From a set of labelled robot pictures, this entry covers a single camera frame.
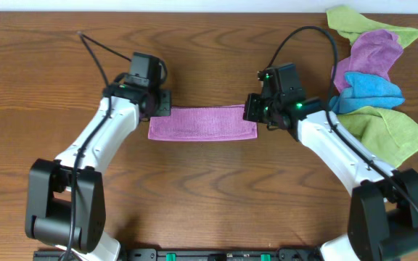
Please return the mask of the purple microfiber cloth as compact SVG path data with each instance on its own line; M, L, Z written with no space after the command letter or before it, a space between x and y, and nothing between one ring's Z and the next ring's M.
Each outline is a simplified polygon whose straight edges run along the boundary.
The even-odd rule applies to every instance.
M257 124L243 119L243 104L222 107L173 107L149 122L155 141L242 141L258 137Z

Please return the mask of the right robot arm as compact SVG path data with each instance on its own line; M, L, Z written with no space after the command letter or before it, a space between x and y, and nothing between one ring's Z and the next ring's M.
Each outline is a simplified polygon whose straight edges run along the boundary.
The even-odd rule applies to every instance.
M319 246L317 260L398 260L418 250L418 172L399 171L372 154L326 110L307 99L294 64L258 72L243 118L284 130L313 151L351 196L344 235Z

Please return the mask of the green cloth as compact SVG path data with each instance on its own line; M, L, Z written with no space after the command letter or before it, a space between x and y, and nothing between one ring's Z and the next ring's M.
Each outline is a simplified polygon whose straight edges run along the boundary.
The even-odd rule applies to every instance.
M418 124L402 112L367 106L337 118L371 153L394 167L418 152Z
M418 39L418 29L389 25L370 20L346 5L333 7L326 11L329 28L347 38L353 45L359 36L374 30L388 30L398 36L397 42L403 49Z

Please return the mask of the green cloth lower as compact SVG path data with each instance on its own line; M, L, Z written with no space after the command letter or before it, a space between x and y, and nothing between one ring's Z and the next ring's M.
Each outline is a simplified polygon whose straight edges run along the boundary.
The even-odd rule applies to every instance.
M371 153L394 167L418 152L418 124L402 112L367 106L337 118Z

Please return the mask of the green cloth top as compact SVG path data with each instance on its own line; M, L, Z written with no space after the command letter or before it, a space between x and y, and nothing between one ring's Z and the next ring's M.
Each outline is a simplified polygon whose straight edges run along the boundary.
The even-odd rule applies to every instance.
M329 28L347 38L353 45L359 36L374 30L388 30L398 36L397 42L403 49L418 39L418 29L389 25L370 20L346 5L333 7L326 11Z

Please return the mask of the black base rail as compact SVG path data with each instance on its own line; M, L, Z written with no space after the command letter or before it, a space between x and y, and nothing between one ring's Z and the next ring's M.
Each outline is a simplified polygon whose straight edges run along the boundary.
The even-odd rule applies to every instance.
M77 253L77 260L128 260L128 261L320 261L316 249L281 248L269 250L123 250L98 246L88 254Z

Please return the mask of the purple cloth in pile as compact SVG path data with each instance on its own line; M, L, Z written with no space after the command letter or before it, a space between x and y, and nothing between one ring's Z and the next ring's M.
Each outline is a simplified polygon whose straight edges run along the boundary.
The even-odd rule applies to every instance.
M363 33L352 45L350 56L337 63L335 87L340 93L350 87L346 72L376 75L389 81L388 72L402 54L396 33L385 29Z

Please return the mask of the blue cloth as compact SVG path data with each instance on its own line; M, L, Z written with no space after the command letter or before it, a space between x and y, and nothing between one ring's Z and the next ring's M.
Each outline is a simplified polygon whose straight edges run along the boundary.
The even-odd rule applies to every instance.
M339 96L333 96L330 109L337 115L348 114L362 107L392 109L405 102L400 88L377 75L361 72L346 72L345 80L349 87Z

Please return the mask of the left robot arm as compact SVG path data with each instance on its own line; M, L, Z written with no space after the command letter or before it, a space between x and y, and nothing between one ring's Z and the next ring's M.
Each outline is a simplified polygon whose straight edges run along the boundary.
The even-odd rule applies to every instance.
M135 52L128 72L103 90L89 124L53 160L38 159L28 174L25 235L61 249L59 260L119 260L121 244L105 232L103 175L143 119L169 116L171 92L161 86L163 60Z

